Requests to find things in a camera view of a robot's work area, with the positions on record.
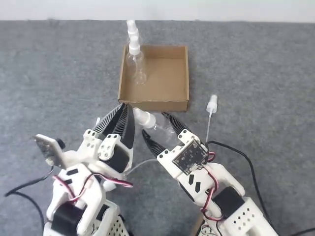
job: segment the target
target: white cable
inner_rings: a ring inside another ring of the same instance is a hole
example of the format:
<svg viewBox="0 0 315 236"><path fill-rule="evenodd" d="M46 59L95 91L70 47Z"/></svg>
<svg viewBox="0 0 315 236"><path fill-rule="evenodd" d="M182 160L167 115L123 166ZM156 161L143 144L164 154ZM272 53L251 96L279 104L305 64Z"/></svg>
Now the white cable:
<svg viewBox="0 0 315 236"><path fill-rule="evenodd" d="M149 159L149 160L143 161L143 162L139 163L138 165L136 165L135 167L133 167L130 171L127 171L125 175L126 176L129 175L131 172L133 172L138 167L142 166L145 163L151 162L151 161L158 161L158 160L157 159Z"/></svg>

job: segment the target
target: white robotic arm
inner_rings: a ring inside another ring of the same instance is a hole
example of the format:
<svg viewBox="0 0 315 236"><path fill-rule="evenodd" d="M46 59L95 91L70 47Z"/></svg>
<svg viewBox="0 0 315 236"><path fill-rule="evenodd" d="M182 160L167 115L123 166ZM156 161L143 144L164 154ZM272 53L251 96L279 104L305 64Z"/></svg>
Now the white robotic arm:
<svg viewBox="0 0 315 236"><path fill-rule="evenodd" d="M46 162L62 170L54 176L44 236L128 236L119 207L106 199L132 165L134 119L122 104L83 135L77 151L63 152L61 140L34 137Z"/></svg>
<svg viewBox="0 0 315 236"><path fill-rule="evenodd" d="M143 137L159 163L204 214L199 235L278 236L242 185L224 166L209 162L209 151L200 139L174 116L163 113L178 134L182 146L167 150L143 131Z"/></svg>

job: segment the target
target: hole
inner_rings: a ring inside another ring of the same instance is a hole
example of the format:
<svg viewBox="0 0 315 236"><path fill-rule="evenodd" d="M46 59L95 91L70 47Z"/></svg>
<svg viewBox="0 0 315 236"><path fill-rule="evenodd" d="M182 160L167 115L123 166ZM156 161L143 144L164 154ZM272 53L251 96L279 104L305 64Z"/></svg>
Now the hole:
<svg viewBox="0 0 315 236"><path fill-rule="evenodd" d="M189 176L189 181L188 181L188 183L189 183L190 185L193 184L193 179L194 179L194 175L190 175L190 176Z"/></svg>

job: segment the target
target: brown cardboard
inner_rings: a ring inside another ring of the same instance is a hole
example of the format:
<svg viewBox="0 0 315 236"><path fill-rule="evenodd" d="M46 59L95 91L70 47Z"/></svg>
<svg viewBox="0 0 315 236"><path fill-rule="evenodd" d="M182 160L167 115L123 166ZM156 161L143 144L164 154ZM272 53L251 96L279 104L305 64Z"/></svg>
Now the brown cardboard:
<svg viewBox="0 0 315 236"><path fill-rule="evenodd" d="M141 47L148 80L137 85L127 77L124 47L119 102L151 111L186 111L189 101L188 49L186 46Z"/></svg>

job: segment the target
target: clear plastic bottle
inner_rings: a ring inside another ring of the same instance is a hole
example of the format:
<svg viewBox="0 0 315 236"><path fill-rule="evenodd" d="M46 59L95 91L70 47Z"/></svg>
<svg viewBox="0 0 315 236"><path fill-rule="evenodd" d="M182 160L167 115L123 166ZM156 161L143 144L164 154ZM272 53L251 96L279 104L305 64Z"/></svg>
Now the clear plastic bottle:
<svg viewBox="0 0 315 236"><path fill-rule="evenodd" d="M172 150L180 144L169 120L161 113L149 113L139 108L133 108L135 122L140 124L151 136L151 139L161 144L168 150Z"/></svg>
<svg viewBox="0 0 315 236"><path fill-rule="evenodd" d="M136 84L144 84L147 81L145 72L145 57L140 50L139 37L132 36L129 43L129 52L126 55L128 77Z"/></svg>

